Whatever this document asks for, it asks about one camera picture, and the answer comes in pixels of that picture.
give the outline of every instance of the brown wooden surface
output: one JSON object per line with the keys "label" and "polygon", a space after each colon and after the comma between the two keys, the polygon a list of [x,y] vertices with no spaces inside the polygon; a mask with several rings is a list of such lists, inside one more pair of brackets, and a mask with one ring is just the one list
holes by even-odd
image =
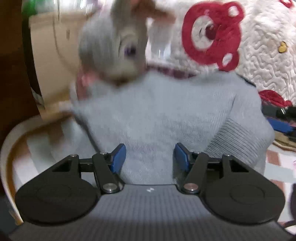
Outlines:
{"label": "brown wooden surface", "polygon": [[0,0],[0,145],[14,126],[39,113],[24,62],[21,4]]}

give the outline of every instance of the bear nose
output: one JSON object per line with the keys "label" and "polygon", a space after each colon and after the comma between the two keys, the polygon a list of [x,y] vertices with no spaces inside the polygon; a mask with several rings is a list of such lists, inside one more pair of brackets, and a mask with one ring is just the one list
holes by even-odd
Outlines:
{"label": "bear nose", "polygon": [[205,36],[209,40],[214,40],[216,38],[218,27],[214,24],[210,24],[205,28]]}

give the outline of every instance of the gray ribbed panel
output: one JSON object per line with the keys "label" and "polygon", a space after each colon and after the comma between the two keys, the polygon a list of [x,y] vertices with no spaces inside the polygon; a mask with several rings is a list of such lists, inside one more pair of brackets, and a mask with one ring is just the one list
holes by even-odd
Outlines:
{"label": "gray ribbed panel", "polygon": [[173,185],[126,185],[104,195],[80,220],[56,227],[25,223],[13,241],[286,241],[291,236],[275,222],[258,226],[227,223],[210,214],[196,196]]}

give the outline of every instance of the blue object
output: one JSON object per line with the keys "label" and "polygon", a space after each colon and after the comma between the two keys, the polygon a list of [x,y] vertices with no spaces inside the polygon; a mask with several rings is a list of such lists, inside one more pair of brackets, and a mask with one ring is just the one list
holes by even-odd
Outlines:
{"label": "blue object", "polygon": [[285,134],[293,131],[293,127],[291,127],[288,122],[280,121],[273,118],[267,118],[267,120],[275,131],[279,131]]}
{"label": "blue object", "polygon": [[188,155],[181,146],[181,143],[176,144],[174,154],[180,169],[189,172]]}
{"label": "blue object", "polygon": [[126,146],[123,144],[120,146],[119,150],[116,148],[114,152],[115,154],[112,159],[112,164],[110,165],[110,171],[112,173],[119,173],[126,159]]}

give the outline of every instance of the silver bolt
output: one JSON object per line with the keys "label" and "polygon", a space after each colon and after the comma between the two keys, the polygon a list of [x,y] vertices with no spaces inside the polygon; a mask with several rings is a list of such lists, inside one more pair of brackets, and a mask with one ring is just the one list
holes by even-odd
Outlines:
{"label": "silver bolt", "polygon": [[184,188],[188,191],[196,191],[198,189],[198,185],[195,183],[186,183]]}
{"label": "silver bolt", "polygon": [[114,183],[106,183],[103,185],[103,189],[109,192],[114,191],[117,188],[117,185]]}

